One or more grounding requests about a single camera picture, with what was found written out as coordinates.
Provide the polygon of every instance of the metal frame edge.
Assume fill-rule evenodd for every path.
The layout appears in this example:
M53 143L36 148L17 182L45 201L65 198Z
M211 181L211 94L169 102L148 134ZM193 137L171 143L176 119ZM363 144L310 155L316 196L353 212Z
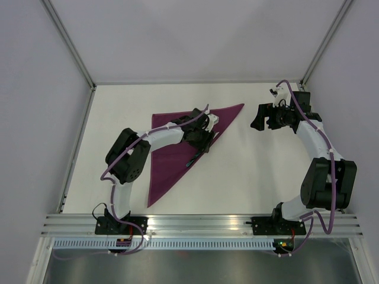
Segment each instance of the metal frame edge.
M283 238L286 236L253 235L250 221L253 216L243 215L144 215L148 217L147 235L154 238ZM325 235L315 220L311 238L363 238L354 214L337 214L333 234ZM46 217L41 237L102 237L95 235L96 220L91 214L50 214Z
M63 42L65 43L67 49L69 50L70 54L72 55L77 67L79 68L80 72L82 73L84 79L86 80L89 87L93 90L96 87L96 84L91 78L91 75L88 72L88 69L84 65L84 62L79 55L73 41L71 40L65 26L62 23L62 20L60 19L54 5L52 4L51 0L40 0L42 6L45 8L47 14L49 15L53 25L56 27L57 32L61 36Z
M329 46L330 41L332 38L334 38L335 33L337 29L341 26L341 23L343 19L345 19L345 16L347 15L348 11L350 10L352 4L355 2L355 0L344 0L343 4L339 8L336 17L334 18L332 24L330 25L328 31L326 32L319 48L317 49L316 54L313 56L312 61L310 62L302 80L301 84L305 84L308 82L310 76L312 75L314 69L316 68L318 62L323 56L323 53L325 52L326 48Z
M61 194L60 194L60 196L61 196L60 201L59 201L58 206L56 208L56 212L58 212L58 213L60 213L63 209L66 194L69 190L69 185L71 183L71 178L73 175L73 170L75 168L76 159L78 158L79 149L81 147L81 143L83 140L85 127L87 125L89 113L91 111L92 102L94 101L95 92L96 92L96 87L94 87L91 90L91 93L89 94L87 102L86 102L86 108L85 108L83 115L82 115L81 127L78 130L78 133L76 135L75 144L74 144L74 147L72 149L72 153L70 155L70 163L68 165L68 168L67 168L67 171L65 174L65 178L63 180L63 185L62 185Z
M353 252L354 260L361 276L363 284L378 284L379 278L377 271L374 267L367 242L364 238L350 238L349 239L351 250Z
M267 80L152 80L152 81L124 81L124 82L98 82L97 85L117 86L117 85L177 85L177 84L228 84L228 83L277 83L281 79ZM290 83L297 83L299 79L289 79Z
M43 284L53 244L54 238L40 238L26 284Z

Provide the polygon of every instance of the white wall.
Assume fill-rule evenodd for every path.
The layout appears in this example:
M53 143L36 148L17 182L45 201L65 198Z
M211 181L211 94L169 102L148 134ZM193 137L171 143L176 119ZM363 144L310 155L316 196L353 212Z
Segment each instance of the white wall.
M0 9L0 283L24 283L89 88L38 0Z
M355 1L308 87L338 152L358 166L350 209L379 270L378 11L377 0Z
M301 79L343 0L52 0L103 82Z

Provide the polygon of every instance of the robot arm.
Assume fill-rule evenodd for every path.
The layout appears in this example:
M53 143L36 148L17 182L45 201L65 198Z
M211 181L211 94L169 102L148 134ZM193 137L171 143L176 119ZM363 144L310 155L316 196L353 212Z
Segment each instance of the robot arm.
M265 118L268 117L269 129L275 130L290 126L294 133L303 142L310 158L311 165L300 187L299 196L289 202L278 204L274 209L276 218L284 220L298 220L300 216L318 209L319 211L330 210L332 203L331 165L329 147L323 137L303 118L300 111L295 107L293 98L290 105L286 104L288 92L282 87L270 90L275 97L274 103L259 105L258 114L251 123L251 127L262 131L265 128ZM310 93L294 92L295 98L305 114L317 130L323 129L320 116L311 112ZM356 175L356 164L346 161L332 147L335 158L336 175L336 208L345 209L349 205L352 188Z
M192 123L172 128L172 126L184 124L200 114L200 110L194 109L189 116L167 123L165 125L167 130L151 131L151 134L140 140L113 166L110 173L120 182L115 188L114 207L116 216L122 218L130 212L129 200L133 182L142 173L144 164L151 152L168 145L187 142L195 147L198 152L208 153L210 144L215 136L215 132L212 129L219 121L217 116L203 114ZM112 164L128 146L144 134L146 132L137 133L130 128L124 129L105 158L107 164Z

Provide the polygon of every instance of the white floor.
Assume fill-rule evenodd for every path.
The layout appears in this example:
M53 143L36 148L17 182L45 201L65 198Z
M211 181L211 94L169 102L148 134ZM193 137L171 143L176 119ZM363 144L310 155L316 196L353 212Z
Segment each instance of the white floor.
M272 102L273 83L98 86L86 125L64 213L90 213L109 203L110 182L99 177L105 155L120 132L149 130L152 114L224 108L245 103L239 116L198 163L160 200L147 208L150 160L134 182L134 214L260 214L300 193L310 164L289 127L250 128L258 105Z

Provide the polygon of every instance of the purple triangular cloth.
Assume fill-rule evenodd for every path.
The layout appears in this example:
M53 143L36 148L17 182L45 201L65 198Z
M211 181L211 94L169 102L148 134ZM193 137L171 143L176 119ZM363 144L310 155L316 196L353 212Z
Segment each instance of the purple triangular cloth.
M216 137L212 143L217 141L224 133L226 128L237 117L238 113L243 108L244 104L230 106L228 108L213 109L210 111L219 117L219 123L213 127ZM175 112L170 114L153 114L152 128L157 128L169 123L184 115L189 115L191 112ZM159 200L174 184L179 181L183 175L192 168L197 161L197 158L189 167L186 164L195 156L197 150L188 143L180 143L169 145L152 153L152 166L150 176L150 190L147 207L152 206Z

